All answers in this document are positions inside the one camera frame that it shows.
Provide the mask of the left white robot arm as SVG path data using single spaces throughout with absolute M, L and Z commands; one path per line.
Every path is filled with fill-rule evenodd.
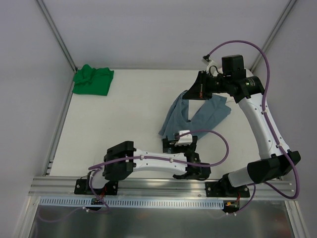
M 107 150 L 104 161 L 89 167 L 90 171 L 102 170 L 107 181 L 121 181 L 133 172 L 154 171 L 172 174 L 174 179 L 206 180 L 211 174 L 208 163 L 202 163 L 195 152 L 197 136 L 175 136 L 162 140 L 162 153 L 137 149 L 133 141 L 121 142 Z

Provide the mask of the blue-grey t-shirt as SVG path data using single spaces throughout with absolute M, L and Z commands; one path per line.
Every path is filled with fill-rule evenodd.
M 207 135 L 207 130 L 213 130 L 231 113 L 226 105 L 227 98 L 213 96 L 205 100 L 195 114 L 189 118 L 189 101 L 183 99 L 183 91 L 170 106 L 164 123 L 158 132 L 162 138 L 174 139 L 174 135 L 181 130 L 195 131 L 198 139 Z

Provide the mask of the right aluminium frame post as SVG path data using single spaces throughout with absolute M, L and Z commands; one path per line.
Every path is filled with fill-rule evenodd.
M 261 44 L 259 47 L 265 54 L 268 54 L 278 34 L 281 32 L 298 2 L 299 0 L 263 1 L 263 22 L 261 26 L 264 27 L 264 33 L 262 33 Z

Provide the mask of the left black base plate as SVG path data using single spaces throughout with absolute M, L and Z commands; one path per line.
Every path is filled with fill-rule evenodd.
M 118 182 L 101 180 L 93 182 L 93 189 L 97 195 L 117 195 Z M 74 194 L 76 195 L 93 195 L 88 178 L 80 178 L 76 180 Z

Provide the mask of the left aluminium frame post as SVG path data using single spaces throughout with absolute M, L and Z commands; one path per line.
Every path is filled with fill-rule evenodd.
M 44 0 L 35 0 L 35 3 L 37 4 L 41 14 L 43 15 L 46 23 L 48 24 L 48 27 L 50 28 L 50 31 L 52 32 L 57 44 L 59 45 L 59 48 L 61 49 L 68 65 L 70 66 L 71 70 L 76 73 L 78 67 L 76 66 L 63 38 L 60 33 L 60 31 L 57 28 L 57 25 L 47 7 Z

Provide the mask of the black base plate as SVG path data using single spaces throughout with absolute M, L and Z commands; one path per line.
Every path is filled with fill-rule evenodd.
M 118 182 L 101 180 L 93 182 L 93 189 L 97 195 L 117 195 Z M 76 195 L 93 195 L 88 178 L 80 178 L 76 180 L 74 194 Z
M 222 181 L 208 181 L 205 182 L 205 191 L 207 197 L 224 197 L 234 198 L 240 196 L 241 198 L 249 198 L 250 192 L 246 185 L 233 187 L 229 183 Z

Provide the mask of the aluminium mounting rail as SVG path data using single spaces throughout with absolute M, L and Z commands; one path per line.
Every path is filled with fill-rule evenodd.
M 28 195 L 30 196 L 93 196 L 76 195 L 74 188 L 79 177 L 35 177 L 31 183 Z M 180 197 L 198 198 L 207 197 L 205 182 L 216 181 L 208 179 L 198 180 L 176 180 L 156 178 L 127 178 L 118 182 L 116 196 L 130 197 Z

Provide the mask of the aluminium frame post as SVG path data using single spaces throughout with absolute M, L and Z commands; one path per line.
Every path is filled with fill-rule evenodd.
M 281 32 L 298 2 L 299 0 L 263 1 L 263 22 L 261 26 L 264 27 L 264 33 L 262 33 L 261 44 L 259 47 L 265 54 L 268 54 L 278 34 Z
M 63 38 L 60 33 L 60 31 L 57 28 L 57 25 L 47 7 L 44 0 L 35 0 L 35 3 L 37 4 L 41 14 L 43 15 L 46 23 L 48 24 L 48 27 L 50 28 L 50 31 L 52 32 L 57 44 L 59 45 L 59 48 L 61 49 L 68 65 L 70 66 L 71 70 L 76 73 L 78 67 L 76 66 Z

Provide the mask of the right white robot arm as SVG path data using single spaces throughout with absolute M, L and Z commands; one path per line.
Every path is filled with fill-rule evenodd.
M 232 197 L 248 185 L 265 183 L 293 172 L 295 175 L 295 194 L 299 193 L 299 179 L 296 165 L 301 156 L 293 151 L 282 138 L 272 118 L 266 101 L 266 90 L 260 79 L 248 73 L 242 55 L 222 58 L 222 71 L 212 74 L 210 69 L 198 72 L 191 88 L 183 96 L 188 100 L 211 99 L 214 93 L 226 93 L 245 114 L 254 134 L 260 159 L 246 167 L 227 173 L 216 182 L 213 190 Z

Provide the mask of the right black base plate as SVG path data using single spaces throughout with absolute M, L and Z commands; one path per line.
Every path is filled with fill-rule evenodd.
M 205 182 L 205 191 L 207 197 L 224 197 L 234 198 L 240 196 L 241 198 L 249 198 L 250 192 L 246 185 L 233 187 L 229 183 L 222 181 L 208 181 Z

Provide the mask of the green folded t-shirt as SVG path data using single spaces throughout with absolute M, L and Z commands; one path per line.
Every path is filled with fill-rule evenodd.
M 92 68 L 85 64 L 78 70 L 73 78 L 74 86 L 72 93 L 78 95 L 107 96 L 114 70 L 106 68 Z

